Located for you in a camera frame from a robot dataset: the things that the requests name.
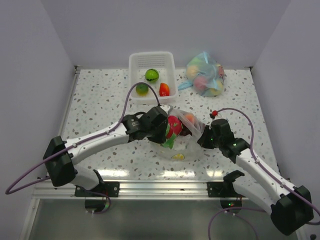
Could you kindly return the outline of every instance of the robotic arm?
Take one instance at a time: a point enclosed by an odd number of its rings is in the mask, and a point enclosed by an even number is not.
[[[66,141],[63,141],[60,136],[53,138],[44,159],[63,149],[68,151],[45,163],[52,184],[59,187],[72,183],[88,191],[105,193],[106,187],[99,172],[77,166],[77,164],[104,149],[146,137],[151,142],[164,143],[171,108],[171,106],[162,105],[153,107],[147,113],[126,115],[120,122],[79,138]],[[210,116],[213,121],[205,126],[198,144],[206,149],[218,148],[226,158],[247,171],[258,183],[250,187],[243,184],[243,177],[240,176],[244,174],[238,171],[241,174],[231,181],[229,179],[226,183],[227,187],[237,194],[248,197],[270,214],[274,225],[285,235],[290,235],[312,220],[314,218],[312,207],[296,196],[298,194],[311,203],[310,192],[304,186],[296,187],[282,178],[254,151],[251,151],[249,143],[242,138],[235,138],[227,120],[215,119],[212,114]]]

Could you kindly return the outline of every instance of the transparent plastic bag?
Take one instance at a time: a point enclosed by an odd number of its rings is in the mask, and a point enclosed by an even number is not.
[[[218,96],[224,90],[224,68],[205,51],[188,63],[186,77],[188,82],[182,83],[178,90],[193,86],[203,97]]]
[[[205,130],[205,124],[191,112],[173,109],[168,117],[166,142],[152,143],[156,152],[173,160],[194,160],[203,151],[197,143]]]

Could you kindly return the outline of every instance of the white plastic basket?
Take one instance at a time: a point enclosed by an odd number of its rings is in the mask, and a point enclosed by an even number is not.
[[[145,79],[148,69],[156,69],[159,72],[159,79],[155,83],[149,83]],[[174,56],[168,51],[139,52],[129,57],[129,79],[130,87],[138,82],[145,82],[151,85],[157,93],[160,103],[170,103],[178,95],[178,87],[175,80]],[[159,96],[159,87],[165,83],[170,88],[170,96]],[[155,104],[156,98],[151,90],[146,96],[139,96],[135,90],[130,94],[132,101],[138,104]]]

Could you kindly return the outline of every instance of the red tomato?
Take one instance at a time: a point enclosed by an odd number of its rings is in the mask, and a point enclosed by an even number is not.
[[[161,97],[170,96],[170,88],[167,84],[163,82],[160,84],[159,95]]]

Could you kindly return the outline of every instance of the terrazzo tabletop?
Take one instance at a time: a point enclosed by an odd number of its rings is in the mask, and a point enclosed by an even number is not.
[[[185,69],[176,69],[177,84],[186,81]],[[78,138],[110,126],[119,120],[129,89],[128,69],[82,69],[62,132],[63,139]],[[189,111],[205,124],[209,113],[221,108],[237,108],[252,120],[254,149],[278,172],[264,117],[260,109],[252,75],[248,69],[225,70],[224,92],[217,97],[202,97],[192,88],[179,92],[174,108]],[[154,105],[128,102],[127,114],[148,111]],[[237,112],[224,111],[234,135],[250,142],[247,120]],[[167,159],[159,155],[146,139],[118,145],[94,154],[79,163],[99,171],[104,180],[192,180],[216,181],[234,171],[243,171],[218,149],[204,149],[189,161]]]

